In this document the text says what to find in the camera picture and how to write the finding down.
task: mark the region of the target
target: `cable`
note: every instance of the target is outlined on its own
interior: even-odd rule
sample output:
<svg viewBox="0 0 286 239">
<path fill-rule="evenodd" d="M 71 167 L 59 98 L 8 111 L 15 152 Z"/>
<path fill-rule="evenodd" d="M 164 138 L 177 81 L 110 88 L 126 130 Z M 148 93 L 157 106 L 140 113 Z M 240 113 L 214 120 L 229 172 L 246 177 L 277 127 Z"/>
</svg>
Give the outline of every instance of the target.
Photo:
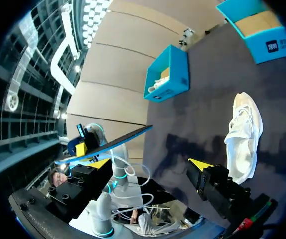
<svg viewBox="0 0 286 239">
<path fill-rule="evenodd" d="M 113 162 L 114 162 L 114 158 L 116 158 L 116 159 L 122 161 L 124 164 L 126 164 L 127 166 L 129 166 L 129 167 L 132 169 L 133 174 L 130 174 L 130 173 L 127 171 L 126 167 L 117 167 L 116 165 L 114 165 L 115 168 L 124 169 L 125 174 L 128 175 L 128 176 L 135 176 L 135 175 L 136 175 L 135 170 L 134 170 L 134 168 L 132 167 L 132 165 L 140 165 L 140 166 L 142 167 L 142 170 L 143 170 L 144 168 L 147 170 L 147 175 L 148 175 L 147 180 L 146 180 L 143 184 L 141 184 L 141 185 L 132 186 L 132 187 L 141 187 L 141 186 L 146 185 L 146 184 L 150 181 L 150 179 L 151 179 L 151 173 L 150 173 L 150 170 L 149 170 L 148 167 L 146 167 L 146 166 L 143 165 L 143 164 L 139 164 L 139 163 L 134 163 L 134 164 L 131 165 L 131 164 L 128 163 L 125 159 L 113 155 L 112 149 L 110 150 L 110 153 L 111 153 L 111 155 L 109 155 L 109 154 L 107 154 L 107 153 L 104 153 L 104 154 L 105 154 L 105 155 L 108 155 L 108 156 L 111 156 L 111 157 L 113 158 L 113 160 L 112 160 Z M 135 209 L 144 208 L 145 206 L 147 206 L 147 205 L 149 205 L 150 203 L 152 203 L 153 200 L 154 200 L 154 195 L 151 194 L 151 193 L 141 193 L 141 194 L 139 194 L 139 195 L 128 196 L 128 197 L 120 197 L 120 196 L 117 196 L 117 195 L 115 195 L 115 192 L 114 192 L 114 191 L 113 191 L 112 193 L 113 193 L 113 195 L 114 195 L 116 198 L 118 198 L 118 199 L 129 199 L 129 198 L 136 198 L 136 197 L 141 197 L 141 196 L 151 196 L 151 199 L 150 199 L 150 201 L 148 201 L 147 203 L 145 203 L 145 204 L 143 204 L 143 205 L 139 205 L 139 206 L 136 206 L 136 207 L 133 207 L 133 208 L 130 208 L 130 209 L 125 209 L 125 210 L 122 210 L 122 211 L 118 211 L 118 212 L 116 212 L 116 213 L 113 213 L 113 214 L 111 214 L 111 219 L 113 219 L 113 217 L 114 217 L 115 215 L 117 215 L 117 214 L 122 214 L 122 213 L 125 213 L 125 212 L 133 211 L 133 210 L 135 210 Z"/>
</svg>

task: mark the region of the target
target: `wall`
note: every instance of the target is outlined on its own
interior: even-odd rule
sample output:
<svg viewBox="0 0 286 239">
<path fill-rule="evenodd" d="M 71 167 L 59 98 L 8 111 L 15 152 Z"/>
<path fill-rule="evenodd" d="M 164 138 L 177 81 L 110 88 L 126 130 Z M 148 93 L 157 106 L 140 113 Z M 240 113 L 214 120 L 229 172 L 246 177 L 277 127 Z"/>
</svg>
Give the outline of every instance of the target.
<svg viewBox="0 0 286 239">
<path fill-rule="evenodd" d="M 146 125 L 146 70 L 186 26 L 163 13 L 114 0 L 88 51 L 67 112 L 68 137 L 79 123 L 99 123 L 108 141 Z M 129 157 L 143 158 L 144 135 L 127 143 Z"/>
<path fill-rule="evenodd" d="M 219 0 L 124 0 L 148 7 L 193 29 L 196 34 L 223 22 L 224 17 L 215 8 Z"/>
</svg>

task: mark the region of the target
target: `table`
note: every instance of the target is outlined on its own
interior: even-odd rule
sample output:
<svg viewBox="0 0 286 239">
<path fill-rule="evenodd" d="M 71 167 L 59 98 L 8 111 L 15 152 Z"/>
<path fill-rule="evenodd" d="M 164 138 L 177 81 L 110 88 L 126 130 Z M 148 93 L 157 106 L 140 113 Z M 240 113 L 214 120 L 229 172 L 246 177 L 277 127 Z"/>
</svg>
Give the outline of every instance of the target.
<svg viewBox="0 0 286 239">
<path fill-rule="evenodd" d="M 267 221 L 286 213 L 286 58 L 255 64 L 243 40 L 226 24 L 188 50 L 190 90 L 164 102 L 149 103 L 143 163 L 152 178 L 188 207 L 227 227 L 208 202 L 202 202 L 186 176 L 188 158 L 226 166 L 224 138 L 237 93 L 256 102 L 264 131 L 250 187 L 279 203 Z"/>
</svg>

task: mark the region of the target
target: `blue box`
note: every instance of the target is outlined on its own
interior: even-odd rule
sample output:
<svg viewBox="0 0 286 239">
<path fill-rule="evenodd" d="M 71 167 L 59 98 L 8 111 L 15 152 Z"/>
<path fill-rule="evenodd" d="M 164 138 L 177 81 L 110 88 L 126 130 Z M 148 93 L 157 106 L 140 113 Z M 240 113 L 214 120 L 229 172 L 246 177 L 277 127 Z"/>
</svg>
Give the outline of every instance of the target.
<svg viewBox="0 0 286 239">
<path fill-rule="evenodd" d="M 169 67 L 169 81 L 148 92 L 148 88 L 159 80 L 161 73 Z M 147 69 L 144 99 L 161 102 L 189 90 L 187 53 L 169 45 Z"/>
<path fill-rule="evenodd" d="M 244 36 L 234 24 L 248 16 L 267 11 L 267 6 L 261 0 L 227 0 L 216 8 L 240 34 L 257 64 L 286 56 L 286 30 L 283 26 Z"/>
</svg>

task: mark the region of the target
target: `cardboard box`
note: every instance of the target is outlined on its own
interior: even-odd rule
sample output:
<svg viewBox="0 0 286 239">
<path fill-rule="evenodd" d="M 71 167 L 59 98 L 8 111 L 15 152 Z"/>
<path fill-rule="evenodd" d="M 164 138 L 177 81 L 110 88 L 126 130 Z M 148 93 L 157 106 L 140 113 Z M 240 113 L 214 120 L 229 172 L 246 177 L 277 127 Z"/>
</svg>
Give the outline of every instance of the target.
<svg viewBox="0 0 286 239">
<path fill-rule="evenodd" d="M 271 11 L 263 11 L 253 16 L 245 17 L 235 22 L 235 25 L 245 37 L 256 32 L 281 26 L 277 17 Z"/>
<path fill-rule="evenodd" d="M 216 8 L 242 37 L 257 64 L 286 56 L 286 29 L 261 0 L 227 0 Z"/>
<path fill-rule="evenodd" d="M 155 80 L 166 76 L 169 77 L 167 82 L 151 93 L 148 92 L 149 87 L 155 84 Z M 173 45 L 169 45 L 147 69 L 144 99 L 161 102 L 188 90 L 187 53 Z"/>
<path fill-rule="evenodd" d="M 167 67 L 167 68 L 165 69 L 165 71 L 163 71 L 163 72 L 161 73 L 161 79 L 162 79 L 162 78 L 165 78 L 165 77 L 167 77 L 167 76 L 169 76 L 169 67 Z"/>
</svg>

